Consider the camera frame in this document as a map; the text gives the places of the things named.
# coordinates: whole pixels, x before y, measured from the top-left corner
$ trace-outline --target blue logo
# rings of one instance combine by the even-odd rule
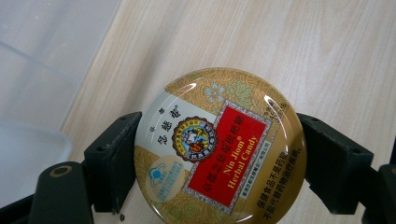
[[[151,180],[150,182],[152,187],[156,187],[163,182],[167,174],[165,168],[165,164],[161,163],[158,166],[148,170],[148,176]]]

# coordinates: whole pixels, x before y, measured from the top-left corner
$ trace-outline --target gold floral pattern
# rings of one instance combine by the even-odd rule
[[[274,122],[289,108],[283,95],[268,82],[250,73],[231,68],[208,68],[178,78],[165,90],[205,111],[217,115],[225,100],[249,109]],[[279,105],[269,105],[269,96]],[[268,113],[274,111],[277,116]]]

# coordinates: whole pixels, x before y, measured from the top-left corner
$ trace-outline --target logo emblem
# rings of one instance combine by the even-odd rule
[[[216,149],[216,130],[207,119],[186,118],[174,129],[172,140],[173,148],[184,161],[203,161]]]
[[[148,176],[151,180],[151,186],[156,187],[161,184],[166,177],[167,172],[165,171],[165,164],[161,163],[156,167],[148,170]]]

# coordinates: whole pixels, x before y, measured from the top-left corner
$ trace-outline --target wooden surface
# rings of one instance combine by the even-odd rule
[[[117,117],[148,108],[171,80],[238,68],[275,85],[294,109],[324,120],[389,162],[396,134],[396,1],[127,1],[108,30],[62,131],[71,161]],[[331,215],[304,183],[280,223],[360,223]],[[123,223],[162,223],[135,185]],[[95,214],[96,223],[120,223]]]

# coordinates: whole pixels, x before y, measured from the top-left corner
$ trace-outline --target red label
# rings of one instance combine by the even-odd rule
[[[216,127],[218,143],[212,156],[197,166],[189,188],[231,206],[247,171],[265,124],[233,108],[226,107]]]

